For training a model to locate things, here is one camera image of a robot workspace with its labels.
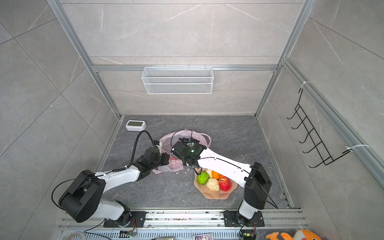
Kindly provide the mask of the pink printed plastic bag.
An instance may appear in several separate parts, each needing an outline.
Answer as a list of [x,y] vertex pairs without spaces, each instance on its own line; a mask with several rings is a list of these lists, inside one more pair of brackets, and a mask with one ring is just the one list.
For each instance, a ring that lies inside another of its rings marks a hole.
[[170,133],[165,135],[160,139],[161,144],[161,153],[167,153],[170,155],[169,164],[165,166],[158,167],[153,170],[153,173],[160,174],[165,172],[177,172],[184,169],[184,165],[182,160],[178,159],[171,153],[171,148],[174,146],[176,142],[179,142],[179,138],[194,138],[199,140],[200,144],[210,147],[212,144],[212,138],[205,133],[198,133],[192,130],[180,130],[177,132]]

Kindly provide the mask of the green fake fruit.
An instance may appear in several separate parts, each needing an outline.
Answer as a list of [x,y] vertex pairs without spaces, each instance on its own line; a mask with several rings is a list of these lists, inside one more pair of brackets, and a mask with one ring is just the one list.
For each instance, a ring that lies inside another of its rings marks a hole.
[[202,171],[198,176],[197,176],[197,181],[200,185],[205,185],[208,180],[210,179],[210,175],[207,172]]

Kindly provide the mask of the large orange fake orange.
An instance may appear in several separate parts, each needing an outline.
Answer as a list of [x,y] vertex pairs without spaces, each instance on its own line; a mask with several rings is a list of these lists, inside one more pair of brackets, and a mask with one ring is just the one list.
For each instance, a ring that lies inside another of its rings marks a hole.
[[223,176],[222,176],[221,174],[215,172],[215,171],[212,171],[212,177],[213,177],[214,179],[219,180],[219,179],[222,178]]

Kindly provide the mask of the red fake apple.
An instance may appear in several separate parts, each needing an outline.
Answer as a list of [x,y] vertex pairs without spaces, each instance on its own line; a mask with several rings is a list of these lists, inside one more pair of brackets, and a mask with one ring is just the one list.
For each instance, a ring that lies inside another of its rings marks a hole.
[[227,177],[222,176],[219,178],[219,187],[221,191],[227,192],[232,187],[231,181]]

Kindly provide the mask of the peach scalloped plastic bowl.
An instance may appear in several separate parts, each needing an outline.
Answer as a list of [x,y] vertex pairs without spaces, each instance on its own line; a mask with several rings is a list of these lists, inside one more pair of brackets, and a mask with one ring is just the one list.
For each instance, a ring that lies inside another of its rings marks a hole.
[[231,187],[229,188],[228,191],[222,191],[222,190],[219,190],[217,192],[213,192],[211,190],[209,190],[206,185],[201,185],[199,182],[198,182],[198,179],[197,179],[197,176],[198,176],[198,173],[200,174],[202,172],[203,169],[195,169],[195,180],[194,180],[194,185],[195,187],[203,194],[203,196],[207,199],[210,199],[210,200],[225,200],[227,199],[230,194],[238,187],[238,184],[235,183],[234,181],[232,180],[229,180],[230,183],[231,183]]

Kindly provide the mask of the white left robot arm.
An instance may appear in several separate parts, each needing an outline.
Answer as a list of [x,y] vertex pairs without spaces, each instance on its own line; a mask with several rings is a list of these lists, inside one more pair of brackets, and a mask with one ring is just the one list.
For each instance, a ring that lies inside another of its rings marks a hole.
[[103,200],[105,192],[120,185],[139,181],[152,170],[169,164],[170,155],[158,147],[150,147],[131,166],[107,172],[82,171],[62,194],[58,206],[76,222],[88,219],[106,219],[119,227],[131,222],[131,210],[121,201]]

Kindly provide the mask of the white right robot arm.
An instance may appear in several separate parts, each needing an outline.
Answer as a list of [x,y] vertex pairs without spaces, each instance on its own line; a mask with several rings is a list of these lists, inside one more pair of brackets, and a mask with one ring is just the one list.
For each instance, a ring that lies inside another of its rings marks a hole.
[[188,146],[177,142],[171,148],[171,153],[182,160],[185,166],[212,170],[244,188],[244,199],[238,210],[224,211],[224,217],[229,221],[227,227],[250,227],[254,223],[258,227],[265,225],[261,210],[265,208],[272,182],[261,164],[239,163],[201,144]]

